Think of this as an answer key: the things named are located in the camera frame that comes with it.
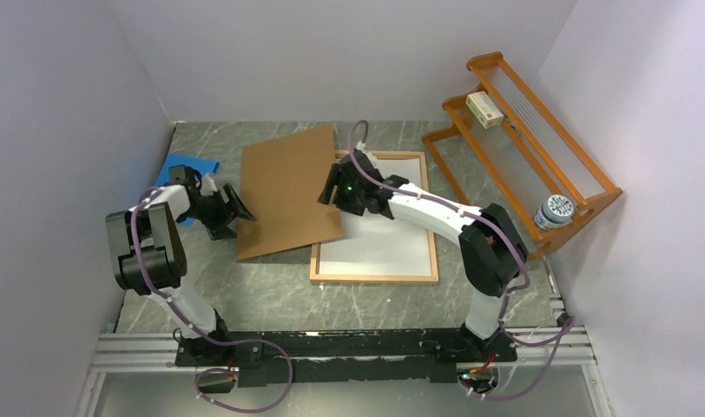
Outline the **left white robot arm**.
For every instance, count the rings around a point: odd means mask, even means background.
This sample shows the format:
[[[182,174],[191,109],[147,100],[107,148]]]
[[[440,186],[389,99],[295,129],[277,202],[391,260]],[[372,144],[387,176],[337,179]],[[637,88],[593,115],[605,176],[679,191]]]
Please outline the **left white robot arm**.
[[[236,236],[233,221],[255,216],[226,183],[187,165],[168,170],[168,182],[147,189],[138,203],[106,218],[110,259],[118,286],[157,303],[178,325],[184,341],[212,365],[225,363],[233,342],[216,309],[186,279],[188,260],[177,230],[187,219],[202,224],[211,240]]]

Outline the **brown cardboard backing board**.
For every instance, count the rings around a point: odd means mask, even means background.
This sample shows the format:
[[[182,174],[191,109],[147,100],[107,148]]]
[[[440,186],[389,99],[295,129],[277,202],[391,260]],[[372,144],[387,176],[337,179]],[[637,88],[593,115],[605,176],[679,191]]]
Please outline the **brown cardboard backing board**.
[[[330,124],[244,147],[240,198],[256,220],[238,221],[236,259],[342,237],[339,210],[318,203],[336,161]]]

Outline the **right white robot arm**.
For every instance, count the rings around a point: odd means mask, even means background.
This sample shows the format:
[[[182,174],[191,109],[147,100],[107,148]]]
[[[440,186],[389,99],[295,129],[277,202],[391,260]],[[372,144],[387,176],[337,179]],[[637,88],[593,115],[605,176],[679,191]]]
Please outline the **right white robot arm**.
[[[527,251],[505,209],[458,204],[399,175],[383,177],[371,154],[355,149],[334,162],[318,201],[362,216],[382,215],[425,228],[460,250],[474,293],[465,318],[463,352],[474,361],[490,354],[501,329],[507,291],[525,268]]]

